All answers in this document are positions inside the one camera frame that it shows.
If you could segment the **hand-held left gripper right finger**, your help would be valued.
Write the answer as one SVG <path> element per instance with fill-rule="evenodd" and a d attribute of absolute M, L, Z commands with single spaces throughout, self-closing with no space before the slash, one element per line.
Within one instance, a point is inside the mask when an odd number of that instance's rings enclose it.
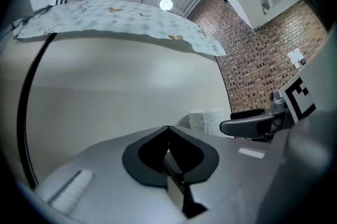
<path fill-rule="evenodd" d="M 276 174 L 283 132 L 271 143 L 235 140 L 169 126 L 170 151 L 182 175 L 184 206 L 178 223 L 259 223 Z"/>

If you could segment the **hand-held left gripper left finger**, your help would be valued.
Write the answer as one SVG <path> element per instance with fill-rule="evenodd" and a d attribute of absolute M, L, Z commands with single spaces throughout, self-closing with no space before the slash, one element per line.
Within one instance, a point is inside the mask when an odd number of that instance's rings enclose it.
<path fill-rule="evenodd" d="M 99 142 L 55 169 L 35 193 L 62 216 L 81 223 L 182 223 L 166 189 L 138 183 L 125 170 L 125 148 L 158 127 Z"/>

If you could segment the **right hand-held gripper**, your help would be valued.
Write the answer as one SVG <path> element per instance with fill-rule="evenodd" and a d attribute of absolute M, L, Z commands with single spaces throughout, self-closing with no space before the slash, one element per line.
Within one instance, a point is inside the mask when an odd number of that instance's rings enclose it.
<path fill-rule="evenodd" d="M 270 94 L 271 112 L 252 109 L 231 113 L 230 119 L 220 123 L 220 131 L 234 139 L 271 142 L 283 128 L 286 115 L 294 123 L 316 110 L 313 98 L 300 76 L 292 78 L 279 90 Z"/>

